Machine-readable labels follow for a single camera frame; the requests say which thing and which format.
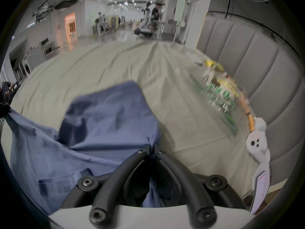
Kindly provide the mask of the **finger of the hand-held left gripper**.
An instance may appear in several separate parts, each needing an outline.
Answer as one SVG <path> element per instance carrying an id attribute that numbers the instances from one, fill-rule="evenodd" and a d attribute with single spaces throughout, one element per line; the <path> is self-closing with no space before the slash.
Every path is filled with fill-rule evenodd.
<path id="1" fill-rule="evenodd" d="M 9 112 L 9 105 L 12 102 L 15 83 L 3 82 L 0 89 L 0 118 Z"/>

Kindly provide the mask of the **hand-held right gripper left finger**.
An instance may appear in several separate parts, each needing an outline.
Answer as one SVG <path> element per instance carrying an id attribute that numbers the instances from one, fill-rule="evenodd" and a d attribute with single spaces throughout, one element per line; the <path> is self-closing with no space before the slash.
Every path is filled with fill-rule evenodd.
<path id="1" fill-rule="evenodd" d="M 118 206 L 141 207 L 150 191 L 149 146 L 142 147 L 113 172 L 81 177 L 62 203 L 62 209 L 91 205 L 89 222 L 95 228 L 111 228 Z"/>

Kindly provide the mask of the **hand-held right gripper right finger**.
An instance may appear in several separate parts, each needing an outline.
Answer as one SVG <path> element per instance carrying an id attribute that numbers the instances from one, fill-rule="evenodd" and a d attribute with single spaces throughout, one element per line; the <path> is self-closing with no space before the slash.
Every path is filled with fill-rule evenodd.
<path id="1" fill-rule="evenodd" d="M 154 146 L 154 183 L 162 207 L 186 205 L 192 227 L 211 227 L 220 216 L 216 206 L 243 209 L 247 206 L 222 175 L 191 172 L 181 161 Z"/>

